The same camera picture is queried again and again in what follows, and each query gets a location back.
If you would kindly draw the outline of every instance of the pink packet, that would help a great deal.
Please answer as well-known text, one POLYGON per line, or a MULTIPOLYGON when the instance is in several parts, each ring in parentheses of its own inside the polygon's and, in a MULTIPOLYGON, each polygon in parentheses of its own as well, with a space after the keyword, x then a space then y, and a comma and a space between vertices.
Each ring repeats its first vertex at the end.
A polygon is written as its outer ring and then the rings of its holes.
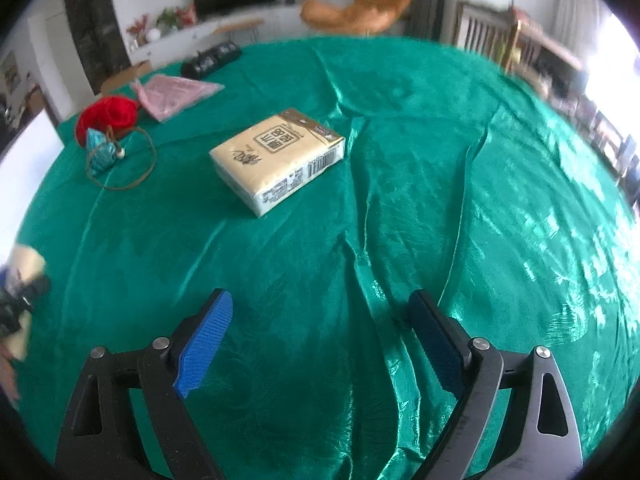
POLYGON ((146 85, 136 80, 131 87, 149 115, 163 122, 202 99, 217 94, 224 85, 157 74, 146 85))

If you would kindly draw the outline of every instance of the metal screw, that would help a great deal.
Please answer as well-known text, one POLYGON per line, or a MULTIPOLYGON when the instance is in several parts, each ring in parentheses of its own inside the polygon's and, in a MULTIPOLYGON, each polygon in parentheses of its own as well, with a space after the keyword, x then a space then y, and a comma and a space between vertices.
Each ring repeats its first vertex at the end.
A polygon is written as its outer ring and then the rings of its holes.
POLYGON ((478 350, 488 350, 491 345, 484 337, 476 337, 474 339, 474 346, 478 350))
POLYGON ((551 357, 551 350, 546 346, 536 346, 536 354, 543 359, 549 359, 551 357))
POLYGON ((100 359, 100 357, 102 357, 105 352, 106 352, 106 350, 104 349, 104 346, 97 346, 97 347, 95 347, 94 349, 91 350, 90 355, 94 359, 100 359))
POLYGON ((156 350, 164 350, 169 346, 169 338, 168 337, 157 337, 154 339, 153 347, 156 350))

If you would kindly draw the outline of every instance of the person's hand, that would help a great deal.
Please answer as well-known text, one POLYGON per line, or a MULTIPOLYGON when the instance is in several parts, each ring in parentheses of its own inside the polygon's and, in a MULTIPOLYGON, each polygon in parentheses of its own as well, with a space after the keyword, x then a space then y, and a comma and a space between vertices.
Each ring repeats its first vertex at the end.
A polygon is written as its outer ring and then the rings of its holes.
POLYGON ((4 342, 0 341, 0 388, 11 402, 15 402, 20 398, 18 389, 15 385, 15 371, 11 366, 12 355, 4 346, 4 342))

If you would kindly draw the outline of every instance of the blue gripper pad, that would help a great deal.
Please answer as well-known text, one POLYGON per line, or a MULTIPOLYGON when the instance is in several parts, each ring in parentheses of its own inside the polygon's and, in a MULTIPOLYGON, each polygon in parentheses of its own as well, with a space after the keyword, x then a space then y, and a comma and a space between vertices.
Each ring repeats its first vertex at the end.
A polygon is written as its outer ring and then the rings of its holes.
POLYGON ((178 373, 175 378, 175 391, 183 399, 191 390, 200 387, 213 356, 225 336, 234 304, 231 294, 224 290, 211 305, 202 322, 193 332, 193 336, 182 350, 178 361, 178 373))
POLYGON ((409 297, 409 317, 440 386, 461 399, 465 390, 464 359, 441 323, 449 320, 444 316, 438 319, 418 291, 409 297))

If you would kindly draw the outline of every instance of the white vase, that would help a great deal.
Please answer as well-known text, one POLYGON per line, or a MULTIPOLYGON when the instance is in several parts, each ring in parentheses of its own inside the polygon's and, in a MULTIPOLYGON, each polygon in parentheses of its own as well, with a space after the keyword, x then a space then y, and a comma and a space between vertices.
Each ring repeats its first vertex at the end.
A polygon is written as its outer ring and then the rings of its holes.
POLYGON ((146 40, 149 43, 153 43, 154 41, 158 41, 160 38, 162 38, 162 32, 160 32, 159 28, 151 28, 151 29, 149 29, 148 33, 146 34, 146 40))

